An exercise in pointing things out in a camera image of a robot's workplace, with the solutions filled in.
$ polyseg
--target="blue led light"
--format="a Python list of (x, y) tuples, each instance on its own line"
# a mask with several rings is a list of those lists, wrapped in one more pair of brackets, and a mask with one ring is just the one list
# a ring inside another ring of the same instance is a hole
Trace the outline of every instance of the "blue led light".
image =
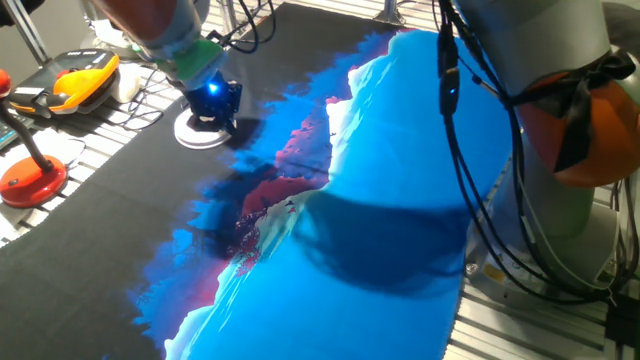
[(216, 84), (209, 84), (209, 92), (212, 94), (215, 94), (218, 92), (218, 85)]

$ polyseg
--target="black fabric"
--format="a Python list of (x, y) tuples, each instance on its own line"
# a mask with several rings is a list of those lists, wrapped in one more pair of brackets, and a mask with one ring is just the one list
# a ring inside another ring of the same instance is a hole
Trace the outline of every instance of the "black fabric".
[(561, 106), (567, 108), (567, 127), (562, 138), (562, 145), (558, 153), (555, 172), (560, 172), (574, 166), (589, 156), (593, 129), (591, 125), (591, 90), (599, 88), (609, 81), (622, 80), (636, 70), (633, 61), (624, 51), (617, 51), (607, 55), (598, 62), (593, 70), (577, 75), (572, 79), (562, 79), (559, 83), (577, 81), (575, 91), (566, 98), (559, 98)]
[[(44, 0), (21, 0), (22, 6), (24, 6), (25, 10), (29, 14), (31, 14), (35, 9), (39, 8), (40, 5), (44, 4)], [(11, 19), (11, 15), (4, 7), (2, 3), (0, 3), (0, 27), (2, 26), (13, 26), (13, 19)]]
[[(0, 359), (160, 358), (144, 326), (132, 324), (138, 313), (127, 290), (144, 283), (142, 268), (171, 240), (174, 225), (192, 220), (183, 210), (201, 198), (202, 179), (242, 176), (219, 156), (259, 136), (265, 102), (282, 100), (288, 84), (307, 81), (334, 54), (356, 53), (367, 35), (390, 29), (289, 4), (277, 17), (271, 42), (254, 55), (232, 52), (224, 68), (227, 80), (245, 89), (232, 141), (208, 151), (181, 147), (173, 122), (182, 104), (175, 103), (41, 225), (2, 249)], [(264, 21), (260, 29), (268, 27)]]

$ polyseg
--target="black mat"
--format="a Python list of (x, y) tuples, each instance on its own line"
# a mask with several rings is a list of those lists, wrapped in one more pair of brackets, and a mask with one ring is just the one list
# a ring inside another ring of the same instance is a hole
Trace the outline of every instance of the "black mat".
[[(133, 325), (126, 291), (171, 229), (184, 223), (203, 179), (231, 178), (220, 156), (259, 137), (264, 102), (308, 81), (335, 53), (355, 53), (381, 23), (285, 4), (278, 33), (253, 56), (231, 53), (227, 79), (244, 85), (240, 135), (210, 151), (181, 147), (174, 104), (91, 176), (44, 223), (0, 252), (0, 359), (156, 359), (161, 351)], [(261, 29), (268, 31), (268, 21)]]

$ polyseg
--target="red lamp base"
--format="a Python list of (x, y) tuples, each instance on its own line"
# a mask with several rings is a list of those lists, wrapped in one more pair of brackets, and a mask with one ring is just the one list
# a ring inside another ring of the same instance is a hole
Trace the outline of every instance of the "red lamp base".
[(53, 156), (45, 158), (53, 164), (53, 170), (46, 173), (31, 157), (9, 168), (0, 179), (2, 201), (9, 206), (30, 208), (54, 197), (67, 182), (67, 168)]

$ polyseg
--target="black strap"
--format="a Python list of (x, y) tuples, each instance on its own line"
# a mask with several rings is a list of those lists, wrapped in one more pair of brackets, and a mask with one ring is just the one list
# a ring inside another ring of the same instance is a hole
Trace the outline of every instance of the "black strap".
[(576, 70), (556, 83), (527, 91), (505, 102), (505, 106), (535, 102), (558, 118), (567, 116), (554, 172), (574, 166), (589, 156), (593, 138), (590, 91), (611, 80), (625, 79), (636, 69), (629, 54), (623, 50), (608, 53), (594, 65)]

